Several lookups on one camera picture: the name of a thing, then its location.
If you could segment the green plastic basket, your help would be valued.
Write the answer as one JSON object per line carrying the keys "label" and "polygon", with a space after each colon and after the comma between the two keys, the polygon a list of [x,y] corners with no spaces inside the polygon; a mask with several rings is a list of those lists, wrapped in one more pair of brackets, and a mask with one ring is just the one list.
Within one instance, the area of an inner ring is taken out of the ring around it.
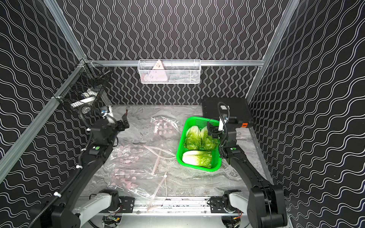
{"label": "green plastic basket", "polygon": [[176,153],[180,165],[206,172],[219,170],[222,163],[218,151],[220,142],[208,130],[218,125],[217,120],[197,116],[185,121]]}

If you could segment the zip-top bag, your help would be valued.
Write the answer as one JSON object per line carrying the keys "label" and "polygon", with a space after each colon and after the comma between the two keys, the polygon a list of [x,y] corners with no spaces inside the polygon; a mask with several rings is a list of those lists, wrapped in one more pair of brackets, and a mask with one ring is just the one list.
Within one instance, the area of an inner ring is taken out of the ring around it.
{"label": "zip-top bag", "polygon": [[111,173],[108,187],[126,196],[147,200],[147,211],[154,211],[167,201],[167,177],[166,172],[157,174],[137,169],[116,169]]}

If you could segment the bagged chinese cabbage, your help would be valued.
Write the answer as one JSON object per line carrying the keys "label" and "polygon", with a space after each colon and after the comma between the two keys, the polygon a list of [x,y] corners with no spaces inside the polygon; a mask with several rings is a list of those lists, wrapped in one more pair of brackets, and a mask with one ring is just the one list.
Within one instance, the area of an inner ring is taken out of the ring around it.
{"label": "bagged chinese cabbage", "polygon": [[175,159],[175,154],[154,146],[127,144],[113,150],[108,159],[108,168],[116,174],[156,175],[160,162]]}
{"label": "bagged chinese cabbage", "polygon": [[154,135],[166,139],[176,139],[180,137],[180,122],[166,116],[151,117]]}

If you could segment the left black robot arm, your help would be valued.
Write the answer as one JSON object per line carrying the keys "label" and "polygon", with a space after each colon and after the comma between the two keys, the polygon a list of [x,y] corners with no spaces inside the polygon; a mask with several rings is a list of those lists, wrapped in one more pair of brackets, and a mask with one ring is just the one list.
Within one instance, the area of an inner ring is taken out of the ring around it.
{"label": "left black robot arm", "polygon": [[130,127],[127,113],[116,120],[106,110],[82,104],[79,115],[83,122],[86,122],[86,111],[95,112],[101,118],[87,125],[90,135],[78,156],[75,172],[53,193],[53,199],[31,209],[30,228],[80,228],[101,211],[119,209],[119,194],[114,190],[102,190],[82,206],[76,206],[88,182],[111,155],[117,135]]}

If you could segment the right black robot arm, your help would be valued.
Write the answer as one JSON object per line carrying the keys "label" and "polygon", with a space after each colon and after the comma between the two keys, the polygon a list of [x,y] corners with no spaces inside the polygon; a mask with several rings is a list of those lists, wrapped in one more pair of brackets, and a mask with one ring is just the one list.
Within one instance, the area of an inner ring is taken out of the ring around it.
{"label": "right black robot arm", "polygon": [[222,197],[225,210],[245,212],[253,228],[287,226],[282,186],[266,180],[237,144],[237,128],[251,128],[254,125],[246,99],[208,97],[202,102],[202,110],[205,118],[217,120],[221,124],[220,127],[209,125],[208,131],[220,141],[220,157],[239,174],[249,190],[248,199],[239,190],[226,191]]}

